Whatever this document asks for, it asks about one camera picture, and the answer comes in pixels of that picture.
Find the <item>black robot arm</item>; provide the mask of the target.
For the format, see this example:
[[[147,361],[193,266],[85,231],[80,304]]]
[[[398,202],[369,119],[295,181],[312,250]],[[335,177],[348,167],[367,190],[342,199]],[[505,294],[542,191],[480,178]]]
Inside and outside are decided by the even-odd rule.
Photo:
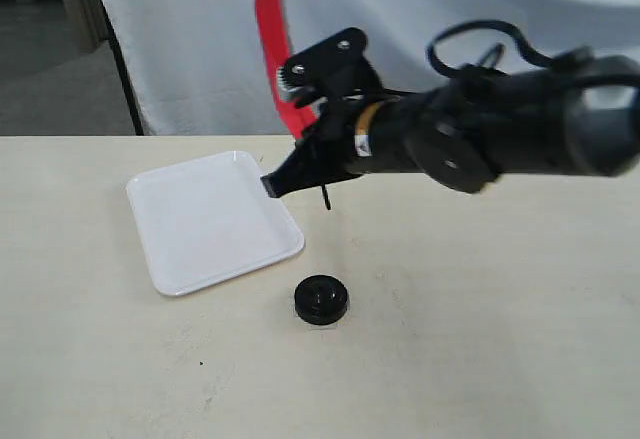
[[[294,150],[262,179],[279,198],[378,173],[423,173],[476,194],[505,174],[615,177],[639,158],[639,66],[587,47],[549,57],[514,25],[471,21],[509,36],[529,69],[498,67],[502,44],[453,68],[427,48],[444,83],[425,92],[388,89],[365,57],[366,34],[344,29],[300,51],[276,71],[287,105],[318,103]]]

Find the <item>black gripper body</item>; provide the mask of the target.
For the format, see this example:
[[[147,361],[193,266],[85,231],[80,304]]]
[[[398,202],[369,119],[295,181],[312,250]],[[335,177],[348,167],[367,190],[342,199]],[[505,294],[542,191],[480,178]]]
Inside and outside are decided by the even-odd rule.
[[[398,172],[398,122],[383,117],[400,93],[382,87],[364,57],[321,74],[299,101],[319,100],[319,115],[299,140],[299,182],[333,184],[364,174]]]

